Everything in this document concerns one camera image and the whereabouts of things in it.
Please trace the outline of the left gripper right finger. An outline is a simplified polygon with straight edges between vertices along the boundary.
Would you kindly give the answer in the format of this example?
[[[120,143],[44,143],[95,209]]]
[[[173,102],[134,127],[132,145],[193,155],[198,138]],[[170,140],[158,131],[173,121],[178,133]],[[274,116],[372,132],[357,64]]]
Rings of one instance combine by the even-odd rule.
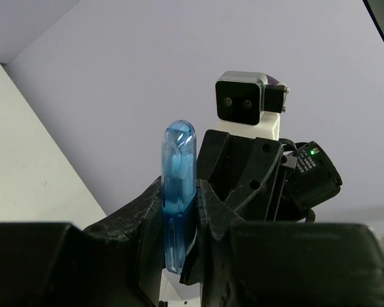
[[[202,306],[384,306],[384,247],[364,224],[245,221],[201,181]]]

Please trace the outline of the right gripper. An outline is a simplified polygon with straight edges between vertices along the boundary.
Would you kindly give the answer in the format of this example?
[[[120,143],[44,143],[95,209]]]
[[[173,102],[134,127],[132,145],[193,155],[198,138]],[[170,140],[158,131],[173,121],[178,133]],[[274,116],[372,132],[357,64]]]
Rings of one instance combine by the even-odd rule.
[[[225,205],[247,221],[265,221],[271,193],[276,181],[278,160],[282,155],[279,141],[264,138],[236,138],[231,166],[228,132],[209,129],[205,132],[197,160],[197,178],[206,180]],[[314,221],[314,207],[340,193],[342,179],[337,168],[315,141],[299,142],[297,163],[285,181],[276,214],[277,221]]]

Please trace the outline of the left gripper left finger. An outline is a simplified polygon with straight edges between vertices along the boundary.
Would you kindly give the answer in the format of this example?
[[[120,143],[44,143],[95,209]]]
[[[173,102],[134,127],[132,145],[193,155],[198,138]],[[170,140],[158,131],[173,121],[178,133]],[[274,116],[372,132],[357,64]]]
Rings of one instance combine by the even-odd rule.
[[[161,182],[104,219],[0,222],[0,306],[157,306]]]

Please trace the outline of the blue correction tape dispenser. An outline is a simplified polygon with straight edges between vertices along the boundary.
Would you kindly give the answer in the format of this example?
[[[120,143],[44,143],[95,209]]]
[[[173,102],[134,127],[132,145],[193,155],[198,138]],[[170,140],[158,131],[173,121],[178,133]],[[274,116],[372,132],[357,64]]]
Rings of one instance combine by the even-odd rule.
[[[177,120],[166,128],[161,144],[161,204],[166,269],[180,275],[196,238],[196,133]]]

